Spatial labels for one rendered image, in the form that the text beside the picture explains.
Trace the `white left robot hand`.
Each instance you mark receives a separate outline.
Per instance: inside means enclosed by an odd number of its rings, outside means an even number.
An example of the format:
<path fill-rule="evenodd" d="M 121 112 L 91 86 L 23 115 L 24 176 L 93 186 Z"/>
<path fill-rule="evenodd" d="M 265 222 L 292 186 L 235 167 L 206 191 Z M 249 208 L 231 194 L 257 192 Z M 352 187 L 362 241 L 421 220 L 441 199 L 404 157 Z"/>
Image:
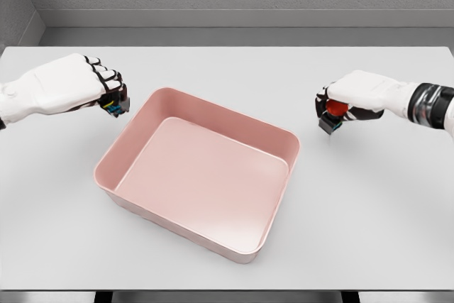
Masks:
<path fill-rule="evenodd" d="M 127 86 L 120 72 L 97 57 L 74 53 L 36 67 L 31 72 L 43 88 L 38 97 L 48 115 L 99 106 L 105 97 L 125 99 Z"/>

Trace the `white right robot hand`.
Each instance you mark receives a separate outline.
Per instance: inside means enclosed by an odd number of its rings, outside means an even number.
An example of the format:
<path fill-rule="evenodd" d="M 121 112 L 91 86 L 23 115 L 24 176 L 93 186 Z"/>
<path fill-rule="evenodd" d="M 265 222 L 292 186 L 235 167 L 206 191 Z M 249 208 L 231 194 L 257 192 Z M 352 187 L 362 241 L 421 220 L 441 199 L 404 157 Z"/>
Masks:
<path fill-rule="evenodd" d="M 316 115 L 322 100 L 332 99 L 349 106 L 343 121 L 380 119 L 386 109 L 385 96 L 399 81 L 356 70 L 322 88 L 315 97 Z"/>

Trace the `red button industrial switch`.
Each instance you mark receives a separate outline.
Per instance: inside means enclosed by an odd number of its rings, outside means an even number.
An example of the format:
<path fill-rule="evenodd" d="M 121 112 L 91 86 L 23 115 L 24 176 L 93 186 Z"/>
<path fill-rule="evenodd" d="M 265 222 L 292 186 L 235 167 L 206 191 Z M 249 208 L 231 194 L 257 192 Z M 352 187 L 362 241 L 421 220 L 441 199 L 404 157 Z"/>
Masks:
<path fill-rule="evenodd" d="M 328 135 L 343 124 L 343 117 L 349 106 L 343 102 L 332 99 L 322 100 L 319 104 L 319 127 Z"/>

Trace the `black industrial switch coloured terminals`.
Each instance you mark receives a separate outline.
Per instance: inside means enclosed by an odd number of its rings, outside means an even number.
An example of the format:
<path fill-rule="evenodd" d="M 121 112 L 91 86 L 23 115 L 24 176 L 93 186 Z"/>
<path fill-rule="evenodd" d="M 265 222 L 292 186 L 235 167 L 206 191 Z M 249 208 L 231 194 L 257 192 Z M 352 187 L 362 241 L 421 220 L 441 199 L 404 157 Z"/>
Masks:
<path fill-rule="evenodd" d="M 109 115 L 118 118 L 120 115 L 129 112 L 131 99 L 129 97 L 125 99 L 105 97 L 98 100 L 98 103 Z"/>

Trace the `pink rectangular plastic basket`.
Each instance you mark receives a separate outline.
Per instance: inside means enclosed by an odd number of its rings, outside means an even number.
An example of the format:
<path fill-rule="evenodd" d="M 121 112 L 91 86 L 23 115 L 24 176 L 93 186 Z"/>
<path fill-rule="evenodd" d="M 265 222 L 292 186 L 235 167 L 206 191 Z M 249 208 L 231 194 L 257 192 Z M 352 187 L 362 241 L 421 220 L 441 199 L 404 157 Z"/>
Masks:
<path fill-rule="evenodd" d="M 263 247 L 298 158 L 291 131 L 165 87 L 94 169 L 117 205 L 236 263 Z"/>

